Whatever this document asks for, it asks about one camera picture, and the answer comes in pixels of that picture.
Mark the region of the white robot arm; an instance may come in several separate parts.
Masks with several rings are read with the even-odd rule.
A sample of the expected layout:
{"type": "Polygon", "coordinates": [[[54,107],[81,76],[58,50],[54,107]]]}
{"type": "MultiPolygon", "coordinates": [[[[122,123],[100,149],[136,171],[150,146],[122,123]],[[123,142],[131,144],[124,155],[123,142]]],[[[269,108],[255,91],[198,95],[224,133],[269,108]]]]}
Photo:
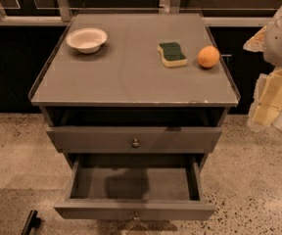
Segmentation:
{"type": "Polygon", "coordinates": [[[270,126],[282,128],[282,6],[243,48],[250,52],[262,52],[264,60],[274,65],[269,75],[261,74],[258,77],[247,125],[255,132],[270,126]]]}

